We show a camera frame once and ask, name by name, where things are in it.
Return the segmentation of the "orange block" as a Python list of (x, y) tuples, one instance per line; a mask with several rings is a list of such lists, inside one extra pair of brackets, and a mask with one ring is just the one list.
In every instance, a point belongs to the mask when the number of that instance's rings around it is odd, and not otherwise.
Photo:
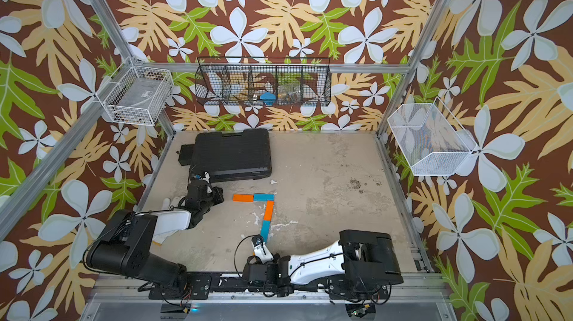
[(271, 221), (272, 220), (272, 215), (273, 215), (273, 211), (274, 211), (274, 206), (275, 206), (275, 202), (274, 201), (268, 201), (266, 204), (266, 208), (265, 208), (265, 213), (264, 213), (264, 221)]
[(252, 194), (234, 194), (232, 200), (239, 203), (253, 203), (255, 198)]

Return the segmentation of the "teal block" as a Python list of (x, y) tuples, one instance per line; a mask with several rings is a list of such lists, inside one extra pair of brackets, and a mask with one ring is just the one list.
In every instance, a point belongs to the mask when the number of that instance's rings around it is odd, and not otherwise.
[(253, 195), (254, 202), (274, 202), (275, 195), (274, 194), (254, 194)]
[(269, 240), (269, 231), (270, 231), (271, 221), (264, 220), (261, 226), (261, 237), (264, 239), (264, 242), (267, 243)]

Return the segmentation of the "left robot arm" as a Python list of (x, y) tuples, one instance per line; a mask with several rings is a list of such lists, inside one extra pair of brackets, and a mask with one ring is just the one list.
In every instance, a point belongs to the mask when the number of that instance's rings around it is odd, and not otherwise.
[(151, 253), (152, 243), (195, 228), (213, 206), (224, 201), (221, 187), (194, 179), (187, 195), (164, 209), (116, 212), (84, 251), (83, 263), (92, 271), (144, 280), (163, 293), (182, 296), (191, 289), (186, 267)]

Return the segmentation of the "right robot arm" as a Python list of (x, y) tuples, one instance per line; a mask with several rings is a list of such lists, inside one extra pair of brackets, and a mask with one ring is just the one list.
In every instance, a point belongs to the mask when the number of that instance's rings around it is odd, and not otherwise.
[(324, 291), (333, 300), (385, 303), (404, 283), (390, 234), (343, 230), (339, 240), (304, 255), (272, 254), (261, 235), (251, 237), (254, 255), (237, 275), (265, 297)]

